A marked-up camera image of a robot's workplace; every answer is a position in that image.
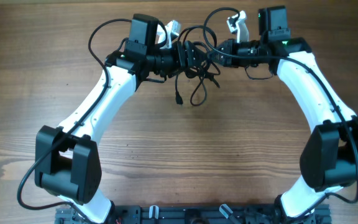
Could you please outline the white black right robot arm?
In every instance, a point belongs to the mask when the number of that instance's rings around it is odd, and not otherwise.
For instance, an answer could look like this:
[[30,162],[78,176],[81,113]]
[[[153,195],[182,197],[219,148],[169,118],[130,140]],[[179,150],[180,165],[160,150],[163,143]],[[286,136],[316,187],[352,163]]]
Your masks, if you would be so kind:
[[236,38],[212,47],[209,57],[224,67],[266,64],[295,97],[311,135],[300,156],[301,175],[277,197],[273,221],[304,222],[343,188],[358,190],[358,116],[325,79],[306,40],[291,36],[285,6],[259,9],[259,40],[250,40],[246,19],[233,10],[227,26]]

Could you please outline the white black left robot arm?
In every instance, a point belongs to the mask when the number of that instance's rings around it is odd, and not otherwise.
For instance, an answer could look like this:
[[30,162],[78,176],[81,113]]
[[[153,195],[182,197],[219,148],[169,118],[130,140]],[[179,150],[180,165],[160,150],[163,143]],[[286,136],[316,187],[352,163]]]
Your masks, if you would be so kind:
[[44,126],[35,143],[30,172],[36,186],[57,196],[86,223],[119,223],[115,204],[99,189],[102,169],[98,144],[119,108],[140,84],[157,75],[159,83],[185,73],[208,77],[211,64],[200,42],[172,42],[163,23],[135,14],[130,34],[100,61],[101,77],[81,105],[58,127]]

